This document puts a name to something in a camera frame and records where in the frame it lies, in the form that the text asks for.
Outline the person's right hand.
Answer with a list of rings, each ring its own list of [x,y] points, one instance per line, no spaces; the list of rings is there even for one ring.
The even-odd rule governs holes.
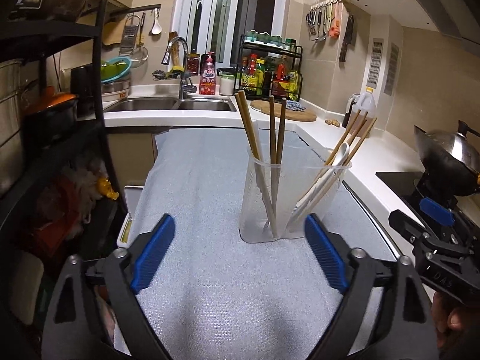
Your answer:
[[[447,295],[433,295],[431,314],[440,359],[479,359],[479,308],[456,304]]]

